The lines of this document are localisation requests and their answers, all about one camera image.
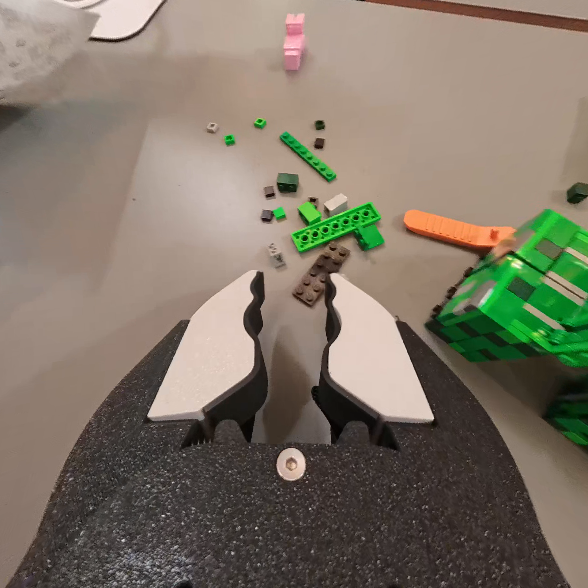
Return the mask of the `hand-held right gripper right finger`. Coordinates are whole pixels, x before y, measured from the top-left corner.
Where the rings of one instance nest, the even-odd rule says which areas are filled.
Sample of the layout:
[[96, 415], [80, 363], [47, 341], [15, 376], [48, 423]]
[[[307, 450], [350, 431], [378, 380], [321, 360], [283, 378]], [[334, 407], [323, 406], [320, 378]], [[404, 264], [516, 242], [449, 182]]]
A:
[[335, 442], [351, 422], [371, 442], [393, 442], [393, 424], [432, 425], [433, 410], [401, 336], [381, 303], [333, 273], [325, 290], [326, 346], [312, 396]]

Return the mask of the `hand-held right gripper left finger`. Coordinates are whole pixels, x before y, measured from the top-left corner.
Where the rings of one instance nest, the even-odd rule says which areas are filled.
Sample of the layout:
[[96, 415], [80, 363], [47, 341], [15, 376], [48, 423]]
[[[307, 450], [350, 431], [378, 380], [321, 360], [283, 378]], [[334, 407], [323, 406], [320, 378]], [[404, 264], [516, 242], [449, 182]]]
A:
[[268, 395], [259, 334], [264, 274], [250, 270], [190, 318], [147, 414], [151, 422], [197, 422], [204, 437], [236, 422], [247, 442]]

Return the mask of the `grey desk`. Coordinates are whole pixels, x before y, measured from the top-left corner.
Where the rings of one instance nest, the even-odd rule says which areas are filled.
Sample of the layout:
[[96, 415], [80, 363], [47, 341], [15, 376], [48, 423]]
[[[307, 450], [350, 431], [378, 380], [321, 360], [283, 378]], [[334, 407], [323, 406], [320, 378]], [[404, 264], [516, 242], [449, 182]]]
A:
[[[295, 71], [283, 62], [289, 13], [305, 14]], [[294, 154], [285, 131], [337, 178]], [[278, 191], [280, 172], [298, 174], [297, 192]], [[1, 587], [107, 394], [248, 270], [265, 274], [269, 372], [254, 441], [327, 443], [311, 401], [325, 305], [292, 297], [316, 254], [298, 254], [290, 233], [298, 202], [339, 193], [373, 202], [385, 239], [362, 252], [346, 238], [343, 276], [480, 401], [562, 572], [587, 587], [587, 455], [541, 418], [568, 369], [538, 357], [470, 364], [431, 336], [425, 320], [475, 256], [402, 221], [421, 209], [518, 226], [550, 208], [587, 226], [586, 203], [566, 202], [577, 181], [587, 181], [587, 31], [452, 7], [168, 1], [136, 38], [90, 43], [55, 102], [1, 109]], [[286, 219], [261, 221], [278, 207]], [[285, 266], [272, 266], [269, 243]]]

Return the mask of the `black studded plate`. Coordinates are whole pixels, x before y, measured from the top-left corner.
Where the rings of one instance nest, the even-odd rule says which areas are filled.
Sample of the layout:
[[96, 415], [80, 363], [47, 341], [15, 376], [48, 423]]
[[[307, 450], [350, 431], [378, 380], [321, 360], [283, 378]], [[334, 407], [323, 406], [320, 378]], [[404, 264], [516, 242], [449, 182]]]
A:
[[293, 297], [308, 307], [314, 306], [325, 291], [327, 276], [338, 273], [349, 255], [347, 247], [329, 243], [295, 285]]

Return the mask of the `green beam with holes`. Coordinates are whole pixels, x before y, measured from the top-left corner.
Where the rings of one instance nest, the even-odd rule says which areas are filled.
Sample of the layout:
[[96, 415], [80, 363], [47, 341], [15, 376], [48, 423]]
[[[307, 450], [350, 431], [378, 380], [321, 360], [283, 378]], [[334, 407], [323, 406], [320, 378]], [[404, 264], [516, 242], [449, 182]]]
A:
[[290, 237], [297, 251], [304, 253], [380, 220], [380, 212], [368, 202], [295, 231]]

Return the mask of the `green brick block tan studs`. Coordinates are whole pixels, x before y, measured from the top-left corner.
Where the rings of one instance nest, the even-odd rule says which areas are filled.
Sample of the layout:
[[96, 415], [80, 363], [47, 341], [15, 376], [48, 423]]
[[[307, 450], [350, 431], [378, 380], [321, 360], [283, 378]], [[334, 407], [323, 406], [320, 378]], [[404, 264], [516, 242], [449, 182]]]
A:
[[546, 209], [465, 272], [425, 328], [469, 362], [587, 367], [587, 229]]

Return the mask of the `orange brick separator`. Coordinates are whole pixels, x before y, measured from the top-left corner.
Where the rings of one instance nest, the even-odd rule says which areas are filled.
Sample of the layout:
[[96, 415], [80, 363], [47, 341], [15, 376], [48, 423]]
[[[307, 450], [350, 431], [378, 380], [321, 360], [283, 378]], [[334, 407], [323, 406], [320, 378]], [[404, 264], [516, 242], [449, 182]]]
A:
[[516, 229], [508, 226], [479, 226], [441, 217], [421, 210], [408, 210], [405, 228], [420, 236], [459, 246], [477, 254], [488, 254], [502, 241], [512, 239]]

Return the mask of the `green mosaic brick block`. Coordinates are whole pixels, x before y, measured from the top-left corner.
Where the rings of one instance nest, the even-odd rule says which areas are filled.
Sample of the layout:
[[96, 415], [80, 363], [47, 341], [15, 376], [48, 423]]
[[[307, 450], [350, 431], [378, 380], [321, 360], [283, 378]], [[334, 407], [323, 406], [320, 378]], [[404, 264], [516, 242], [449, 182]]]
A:
[[544, 420], [587, 452], [587, 382], [571, 382], [548, 405]]

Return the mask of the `long green studded plate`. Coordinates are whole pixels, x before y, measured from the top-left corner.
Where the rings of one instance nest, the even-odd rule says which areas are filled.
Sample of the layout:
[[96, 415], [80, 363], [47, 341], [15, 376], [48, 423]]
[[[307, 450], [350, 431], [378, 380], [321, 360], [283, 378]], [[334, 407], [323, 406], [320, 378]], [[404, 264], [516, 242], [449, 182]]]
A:
[[294, 154], [301, 158], [307, 165], [316, 171], [327, 182], [332, 182], [337, 178], [336, 173], [320, 158], [318, 158], [311, 150], [306, 148], [289, 132], [285, 131], [280, 134], [279, 139], [284, 143]]

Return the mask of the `pink brick pig figure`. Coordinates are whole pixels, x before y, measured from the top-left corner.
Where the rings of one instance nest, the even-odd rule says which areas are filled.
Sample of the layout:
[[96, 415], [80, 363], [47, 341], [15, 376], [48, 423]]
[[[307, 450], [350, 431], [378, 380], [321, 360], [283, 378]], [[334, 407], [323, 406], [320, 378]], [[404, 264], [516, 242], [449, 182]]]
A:
[[305, 14], [289, 13], [285, 20], [286, 36], [283, 44], [283, 62], [286, 71], [299, 70], [305, 50]]

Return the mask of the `white rounded board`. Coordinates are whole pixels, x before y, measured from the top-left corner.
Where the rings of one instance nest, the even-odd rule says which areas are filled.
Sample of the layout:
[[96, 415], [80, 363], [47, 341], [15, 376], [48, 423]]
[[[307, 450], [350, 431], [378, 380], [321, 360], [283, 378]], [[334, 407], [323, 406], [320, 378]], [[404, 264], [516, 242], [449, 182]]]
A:
[[101, 1], [84, 8], [98, 16], [92, 40], [119, 42], [140, 34], [167, 1]]

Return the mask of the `crumpled pale paper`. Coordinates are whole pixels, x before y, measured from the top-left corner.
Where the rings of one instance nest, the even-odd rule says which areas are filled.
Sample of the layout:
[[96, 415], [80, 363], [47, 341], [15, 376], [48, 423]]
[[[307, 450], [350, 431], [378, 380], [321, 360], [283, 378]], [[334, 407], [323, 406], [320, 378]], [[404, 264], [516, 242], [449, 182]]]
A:
[[60, 1], [1, 1], [1, 107], [31, 107], [56, 92], [99, 15]]

